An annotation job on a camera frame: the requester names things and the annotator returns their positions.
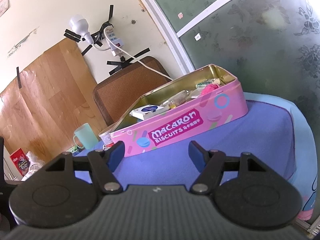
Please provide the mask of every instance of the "white wall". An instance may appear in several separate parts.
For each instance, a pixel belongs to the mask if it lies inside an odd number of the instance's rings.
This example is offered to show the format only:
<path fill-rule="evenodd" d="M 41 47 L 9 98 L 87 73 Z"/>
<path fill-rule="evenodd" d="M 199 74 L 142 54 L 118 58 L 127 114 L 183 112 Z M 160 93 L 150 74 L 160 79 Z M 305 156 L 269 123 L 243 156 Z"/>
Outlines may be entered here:
<path fill-rule="evenodd" d="M 111 23 L 124 41 L 124 49 L 134 55 L 149 47 L 151 51 L 147 55 L 158 59 L 171 77 L 181 76 L 178 64 L 148 12 L 141 11 L 139 0 L 9 0 L 9 9 L 0 17 L 0 92 L 16 77 L 17 66 L 22 71 L 64 38 L 64 30 L 70 29 L 68 22 L 73 15 L 82 14 L 89 22 L 89 31 L 94 33 L 108 20 L 110 4 L 114 4 Z M 37 27 L 37 33 L 31 34 L 20 49 L 7 58 L 7 52 Z M 82 51 L 87 43 L 81 41 L 79 47 Z M 107 66 L 106 61 L 119 59 L 110 51 L 94 49 L 84 58 L 97 83 L 106 79 L 114 68 Z"/>

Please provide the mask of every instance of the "mint green mug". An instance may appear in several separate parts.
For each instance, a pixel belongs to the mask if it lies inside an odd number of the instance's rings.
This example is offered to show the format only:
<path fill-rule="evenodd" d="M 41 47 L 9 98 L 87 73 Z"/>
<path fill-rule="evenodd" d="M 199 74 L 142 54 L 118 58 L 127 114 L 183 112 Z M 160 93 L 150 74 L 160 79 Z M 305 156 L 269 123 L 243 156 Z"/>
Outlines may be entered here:
<path fill-rule="evenodd" d="M 76 136 L 78 137 L 79 141 L 82 143 L 83 147 L 80 147 L 79 145 L 77 145 L 75 141 Z M 85 123 L 75 130 L 74 136 L 73 136 L 73 142 L 75 143 L 75 145 L 77 145 L 81 149 L 86 148 L 87 150 L 90 150 L 98 143 L 98 139 L 94 135 L 90 125 L 88 123 Z"/>

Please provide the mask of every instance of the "red snack box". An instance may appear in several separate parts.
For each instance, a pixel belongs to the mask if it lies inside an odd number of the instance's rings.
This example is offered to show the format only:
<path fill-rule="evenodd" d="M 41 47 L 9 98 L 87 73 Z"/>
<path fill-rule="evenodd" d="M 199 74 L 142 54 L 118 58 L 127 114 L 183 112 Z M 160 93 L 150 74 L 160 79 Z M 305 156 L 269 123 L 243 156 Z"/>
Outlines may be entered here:
<path fill-rule="evenodd" d="M 29 171 L 30 162 L 26 155 L 23 153 L 22 149 L 16 150 L 13 154 L 10 155 L 10 159 L 17 167 L 18 171 L 22 176 L 26 175 Z"/>

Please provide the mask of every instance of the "purple tablecloth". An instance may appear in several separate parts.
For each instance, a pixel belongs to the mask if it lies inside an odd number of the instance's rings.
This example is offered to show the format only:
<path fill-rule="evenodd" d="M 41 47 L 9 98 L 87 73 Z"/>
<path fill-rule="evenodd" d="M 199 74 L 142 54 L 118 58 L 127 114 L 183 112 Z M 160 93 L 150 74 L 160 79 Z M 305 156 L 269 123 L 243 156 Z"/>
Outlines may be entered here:
<path fill-rule="evenodd" d="M 183 141 L 124 158 L 114 175 L 126 188 L 129 184 L 177 185 L 189 189 L 199 172 L 188 156 L 188 144 L 197 141 L 206 150 L 219 149 L 228 156 L 251 152 L 285 179 L 293 174 L 294 133 L 290 114 L 283 108 L 263 102 L 247 101 L 246 116 Z M 95 149 L 102 148 L 99 142 Z M 237 175 L 226 172 L 222 181 Z M 76 176 L 91 182 L 88 172 Z"/>

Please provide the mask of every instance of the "black electrical tape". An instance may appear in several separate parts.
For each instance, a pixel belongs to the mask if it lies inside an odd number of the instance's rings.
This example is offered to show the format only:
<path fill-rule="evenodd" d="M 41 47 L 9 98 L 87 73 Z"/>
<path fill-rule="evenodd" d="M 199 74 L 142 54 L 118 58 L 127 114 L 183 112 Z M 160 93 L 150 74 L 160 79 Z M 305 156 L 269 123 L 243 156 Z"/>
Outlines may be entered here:
<path fill-rule="evenodd" d="M 84 51 L 82 51 L 81 55 L 84 56 L 84 54 L 86 54 L 91 48 L 92 48 L 92 45 L 89 45 Z"/>
<path fill-rule="evenodd" d="M 120 66 L 122 62 L 118 61 L 107 61 L 107 65 Z"/>
<path fill-rule="evenodd" d="M 98 46 L 102 46 L 102 43 L 100 41 L 96 41 L 95 44 L 97 44 Z"/>
<path fill-rule="evenodd" d="M 93 38 L 93 40 L 95 39 L 95 37 L 99 34 L 99 31 L 97 31 L 94 34 L 91 34 L 91 37 Z"/>
<path fill-rule="evenodd" d="M 100 37 L 100 30 L 98 30 L 97 32 L 95 32 L 93 35 L 93 40 L 94 43 L 98 44 L 97 41 L 101 40 L 102 41 L 102 36 Z"/>
<path fill-rule="evenodd" d="M 118 67 L 114 68 L 113 70 L 111 70 L 111 71 L 109 72 L 109 75 L 111 76 L 111 75 L 113 75 L 114 73 L 118 72 L 118 71 L 121 70 L 121 69 L 122 69 L 122 67 L 121 67 L 121 66 L 118 66 Z"/>
<path fill-rule="evenodd" d="M 80 41 L 78 38 L 73 37 L 73 36 L 69 35 L 68 33 L 65 33 L 63 36 L 65 36 L 65 37 L 67 37 L 67 38 L 69 38 L 70 40 L 73 40 L 73 41 L 75 41 L 75 42 L 79 42 L 79 41 Z"/>
<path fill-rule="evenodd" d="M 19 85 L 19 89 L 20 89 L 20 88 L 22 88 L 22 85 L 21 85 L 21 80 L 20 80 L 19 67 L 17 67 L 17 79 L 18 79 L 18 85 Z"/>
<path fill-rule="evenodd" d="M 96 41 L 103 39 L 103 30 L 106 28 L 106 26 L 105 26 L 106 23 L 108 23 L 108 22 L 105 22 L 105 23 L 103 23 L 103 24 L 101 25 L 100 30 L 98 31 L 98 34 L 97 34 Z"/>
<path fill-rule="evenodd" d="M 76 33 L 72 32 L 72 31 L 70 31 L 68 29 L 66 29 L 65 32 L 70 34 L 70 35 L 72 35 L 72 36 L 74 36 L 74 37 L 76 37 L 76 38 L 78 38 L 78 39 L 81 39 L 81 35 L 76 34 Z"/>
<path fill-rule="evenodd" d="M 113 16 L 113 4 L 110 5 L 110 9 L 109 9 L 109 20 L 108 20 L 108 21 L 110 21 L 110 19 L 112 18 L 112 16 Z"/>
<path fill-rule="evenodd" d="M 122 68 L 125 68 L 125 67 L 127 67 L 127 66 L 129 66 L 129 65 L 131 65 L 132 63 L 130 63 L 130 62 L 121 62 L 121 66 L 122 66 Z"/>
<path fill-rule="evenodd" d="M 145 53 L 147 53 L 147 52 L 149 52 L 149 51 L 150 51 L 149 48 L 144 49 L 143 51 L 140 51 L 138 54 L 134 55 L 134 57 L 140 57 L 140 56 L 142 56 L 143 54 L 145 54 Z M 132 61 L 132 60 L 134 60 L 133 57 L 127 59 L 125 62 L 130 62 L 130 61 Z"/>

